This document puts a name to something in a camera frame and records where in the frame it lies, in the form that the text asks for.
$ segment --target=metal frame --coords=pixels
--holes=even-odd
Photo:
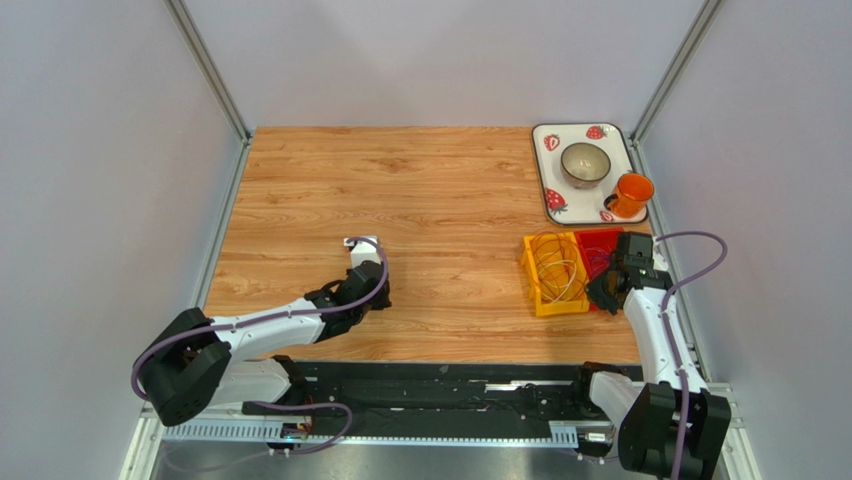
[[[209,254],[207,263],[204,269],[204,272],[199,279],[198,285],[195,289],[194,295],[194,304],[195,305],[203,305],[206,301],[208,292],[210,290],[210,286],[213,280],[213,274],[216,268],[216,264],[218,262],[219,253],[222,249],[222,244],[224,242],[225,232],[227,230],[227,226],[230,220],[231,212],[233,210],[233,205],[236,200],[237,192],[239,190],[239,185],[242,180],[243,171],[245,169],[246,160],[248,157],[251,137],[252,133],[246,126],[243,121],[242,116],[237,109],[233,98],[230,96],[227,88],[225,87],[224,81],[219,75],[218,70],[216,69],[213,60],[210,58],[210,54],[207,51],[204,42],[199,35],[195,23],[192,20],[192,17],[187,10],[186,5],[183,0],[164,0],[164,3],[169,8],[172,16],[175,19],[175,23],[178,25],[178,28],[181,30],[184,38],[186,39],[187,45],[195,56],[196,61],[199,64],[205,78],[207,79],[211,90],[219,101],[220,106],[222,107],[223,112],[225,113],[228,121],[231,123],[235,133],[243,142],[243,148],[239,156],[239,160],[235,166],[234,174],[231,178],[230,185],[228,187],[228,191],[225,197],[225,200],[222,205],[222,210],[219,216],[219,225],[216,231],[216,235],[211,242],[209,247]],[[660,84],[658,85],[656,91],[651,97],[648,105],[646,106],[639,122],[636,125],[633,133],[627,139],[628,152],[630,154],[631,160],[637,171],[639,173],[647,172],[647,164],[645,162],[645,157],[642,151],[642,141],[648,134],[654,120],[662,109],[666,99],[671,94],[677,80],[682,75],[686,65],[689,60],[692,58],[693,54],[696,51],[698,44],[701,39],[707,33],[707,30],[715,18],[716,14],[719,11],[719,8],[724,3],[724,0],[706,0],[701,7],[698,15],[696,16],[695,21],[690,27],[689,33],[684,38],[682,44],[680,45],[677,54],[673,58],[671,64],[669,65],[666,73],[663,75]],[[651,222],[652,229],[656,232],[666,231],[666,224],[663,217],[660,215],[660,207],[659,203],[656,199],[652,200],[649,205],[649,218]],[[680,277],[681,269],[677,259],[671,255],[671,252],[668,248],[663,246],[663,253],[669,259],[671,263],[673,273]],[[701,361],[701,345],[700,341],[697,340],[695,335],[695,330],[692,326],[692,320],[689,315],[689,310],[685,308],[686,305],[689,304],[688,297],[685,293],[679,292],[679,295],[682,297],[682,302],[679,305],[682,307],[679,311],[679,317],[681,319],[681,327],[683,328],[684,335],[686,336],[688,347],[692,353],[693,361],[697,362],[701,367],[704,375],[707,377],[708,382],[712,380],[712,376],[710,372],[706,369],[706,364]],[[748,436],[746,434],[745,426],[743,424],[743,420],[740,417],[739,408],[736,403],[736,398],[734,397],[733,390],[730,388],[728,384],[708,384],[711,391],[716,394],[725,396],[729,404],[731,405],[732,410],[732,422],[730,429],[728,431],[728,436],[725,440],[725,448],[722,451],[722,459],[720,464],[720,470],[723,472],[723,476],[729,479],[743,479],[743,480],[751,480],[757,479],[760,480],[760,472],[757,469],[757,464],[754,458],[754,454],[751,450],[751,445],[748,440]],[[210,428],[196,428],[192,430],[193,438],[196,440],[263,440],[263,439],[253,439],[242,436],[240,438],[235,437],[234,430],[228,429],[216,429],[212,428],[216,425],[248,425],[249,423],[257,423],[254,427],[258,427],[255,432],[262,432],[262,428],[266,424],[268,424],[271,420],[260,418],[259,417],[245,417],[243,416],[238,409],[233,407],[228,408],[227,406],[222,408],[213,408],[205,410],[201,415],[197,417],[196,420],[199,422],[199,427],[204,427],[207,425]],[[286,421],[286,419],[281,417],[275,417],[275,421],[277,423],[281,423]],[[566,431],[570,431],[575,428],[582,428],[582,425],[558,425],[556,431],[559,431],[560,428],[568,429]],[[151,409],[150,405],[146,403],[143,408],[142,414],[137,423],[136,432],[133,436],[132,443],[128,450],[127,456],[125,458],[124,466],[122,468],[120,478],[123,480],[147,480],[151,473],[153,472],[154,466],[158,460],[158,451],[160,448],[160,444],[163,440],[173,440],[174,435],[180,436],[181,431],[174,429],[166,429],[160,423],[159,418]],[[316,438],[317,441],[323,441],[324,438]],[[471,441],[458,440],[458,439],[432,439],[432,438],[402,438],[402,437],[394,437],[394,438],[352,438],[352,439],[344,439],[342,441],[345,442],[353,442],[353,443],[367,443],[367,444],[402,444],[402,445],[478,445],[478,446],[538,446],[544,448],[557,448],[564,447],[562,442],[559,442],[557,439],[557,434],[554,433],[553,439],[542,439],[541,442],[517,442],[512,439],[506,439],[505,442],[496,441],[498,439],[492,439],[494,441],[476,441],[474,439],[468,439]]]
[[[707,34],[710,24],[713,23],[713,19],[716,17],[723,3],[725,3],[725,0],[704,1],[704,5],[701,6],[701,10],[699,10],[698,15],[695,17],[695,21],[692,22],[692,26],[680,44],[677,53],[672,59],[672,63],[666,69],[666,73],[657,86],[657,90],[651,96],[651,100],[645,107],[645,111],[642,112],[642,116],[639,117],[636,128],[633,129],[631,139],[634,143],[641,144],[645,135],[648,134],[648,130],[657,118],[657,114],[663,108],[663,104],[665,104],[666,99],[683,74],[686,65],[689,63],[704,35]]]
[[[248,139],[243,143],[240,150],[240,156],[237,159],[237,164],[231,175],[228,191],[225,194],[225,200],[222,203],[219,211],[219,219],[216,226],[216,235],[210,244],[207,261],[204,262],[204,271],[198,279],[198,284],[195,286],[195,294],[192,297],[192,304],[197,307],[203,307],[207,302],[207,295],[210,293],[210,286],[213,284],[213,274],[216,272],[216,264],[219,261],[219,254],[222,252],[222,244],[225,242],[225,233],[228,230],[228,224],[231,221],[231,213],[234,211],[234,203],[237,201],[237,193],[240,190],[240,183],[243,179],[243,172],[246,169],[246,161],[251,150],[252,139]]]
[[[234,103],[234,99],[228,92],[227,87],[225,87],[225,82],[222,80],[219,70],[216,69],[216,64],[213,63],[213,59],[210,57],[210,52],[207,51],[207,46],[204,45],[204,41],[198,33],[198,28],[195,26],[195,22],[192,20],[192,15],[189,14],[186,4],[183,0],[163,0],[163,3],[166,4],[178,29],[183,34],[189,50],[198,62],[201,73],[207,79],[210,90],[213,91],[216,100],[219,101],[225,117],[228,118],[228,122],[231,123],[231,127],[234,129],[234,133],[242,140],[243,144],[248,143],[252,137],[251,130],[246,126],[242,115],[240,115],[240,111],[237,109],[236,103]]]

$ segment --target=wood grain surface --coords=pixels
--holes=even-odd
[[[564,230],[545,216],[534,162],[529,128],[261,128],[205,313],[271,308],[343,278],[342,239],[375,234],[390,258],[393,307],[279,353],[638,362],[623,315],[533,314],[522,237]]]

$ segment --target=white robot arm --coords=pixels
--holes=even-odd
[[[290,304],[236,317],[182,312],[137,359],[133,387],[165,426],[184,423],[210,405],[276,402],[297,370],[287,357],[255,357],[344,334],[370,310],[391,306],[387,259],[375,236],[344,240],[352,268]]]
[[[637,391],[628,377],[616,373],[617,367],[586,364],[591,380],[580,382],[579,388],[587,389],[580,396],[591,403],[588,411],[600,408],[615,425],[618,456],[626,470],[710,479],[731,421],[730,405],[710,394],[695,367],[678,322],[677,302],[667,295],[671,277],[658,269],[661,258],[655,264],[653,251],[650,235],[619,234],[609,268],[586,289],[601,309],[613,314],[624,310],[639,346],[644,387]],[[680,418],[682,412],[686,419]]]

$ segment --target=small white object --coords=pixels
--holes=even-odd
[[[590,442],[606,443],[606,435],[598,432],[589,432],[586,434],[586,439]]]
[[[359,235],[364,238],[369,238],[370,240],[379,244],[379,237],[376,235]],[[365,261],[369,260],[371,262],[376,262],[378,264],[382,263],[381,258],[379,258],[379,253],[376,251],[376,247],[370,245],[367,242],[356,242],[349,238],[343,239],[343,245],[345,247],[352,248],[349,252],[349,258],[352,261],[352,268],[355,268]]]

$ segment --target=white cable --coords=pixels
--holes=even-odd
[[[560,293],[559,296],[557,296],[556,298],[553,298],[550,295],[545,294],[544,291],[541,292],[542,296],[546,297],[547,300],[555,303],[555,302],[558,302],[566,293],[568,293],[568,291],[571,289],[571,285],[574,283],[574,280],[577,278],[577,264],[574,260],[567,260],[566,259],[566,260],[559,260],[557,262],[551,262],[551,263],[548,263],[546,265],[542,265],[541,267],[539,267],[539,269],[538,269],[539,282],[546,283],[550,287],[552,287],[554,290],[558,290],[558,287],[554,286],[552,283],[547,283],[547,281],[542,278],[542,272],[547,270],[548,268],[550,268],[552,266],[555,266],[555,265],[569,265],[569,264],[572,265],[574,268],[571,269],[571,278],[568,279],[568,283],[565,284],[565,288],[562,290],[562,293]]]

